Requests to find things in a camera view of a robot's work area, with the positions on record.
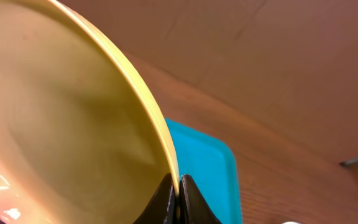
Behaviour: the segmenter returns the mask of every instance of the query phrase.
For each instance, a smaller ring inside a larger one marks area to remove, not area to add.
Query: brown cardboard surface
[[[121,49],[313,153],[358,156],[358,1],[63,3]]]

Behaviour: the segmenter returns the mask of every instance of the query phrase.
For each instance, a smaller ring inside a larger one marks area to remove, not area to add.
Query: tray
[[[166,119],[175,145],[179,174],[190,174],[223,224],[242,223],[236,161],[220,140]]]

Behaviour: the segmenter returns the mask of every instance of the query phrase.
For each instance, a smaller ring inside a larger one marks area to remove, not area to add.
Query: yellow plate
[[[57,1],[1,0],[0,191],[48,222],[132,223],[167,172],[178,193],[165,120],[117,47]]]

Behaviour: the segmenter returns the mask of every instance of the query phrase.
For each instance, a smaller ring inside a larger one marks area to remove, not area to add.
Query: table surface
[[[232,149],[246,223],[358,223],[358,188],[348,170],[125,54],[165,117],[216,137]]]

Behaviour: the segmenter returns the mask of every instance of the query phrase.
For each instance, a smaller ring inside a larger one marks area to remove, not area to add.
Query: black holder
[[[172,177],[165,175],[145,210],[134,224],[220,224],[190,175],[180,181],[176,198]]]

